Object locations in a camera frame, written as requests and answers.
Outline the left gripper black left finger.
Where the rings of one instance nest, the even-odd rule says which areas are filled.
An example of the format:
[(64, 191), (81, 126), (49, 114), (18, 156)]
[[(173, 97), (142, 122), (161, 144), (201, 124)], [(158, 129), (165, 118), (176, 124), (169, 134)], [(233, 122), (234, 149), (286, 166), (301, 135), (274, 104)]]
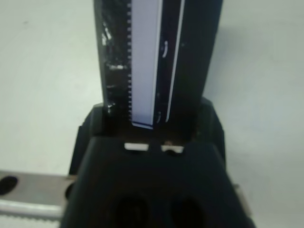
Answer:
[(92, 107), (83, 123), (79, 126), (73, 155), (69, 168), (69, 175), (77, 175), (86, 168), (96, 166), (93, 158), (100, 158), (109, 131), (106, 130), (106, 121), (109, 120), (107, 108), (103, 103)]

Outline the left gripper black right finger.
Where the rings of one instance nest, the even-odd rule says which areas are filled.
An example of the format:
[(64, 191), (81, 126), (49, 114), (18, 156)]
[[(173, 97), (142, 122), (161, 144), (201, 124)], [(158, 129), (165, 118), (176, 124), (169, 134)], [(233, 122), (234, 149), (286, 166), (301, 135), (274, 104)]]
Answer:
[(190, 143), (191, 155), (198, 158), (215, 158), (226, 166), (225, 133), (213, 103), (202, 98), (195, 120), (194, 136)]

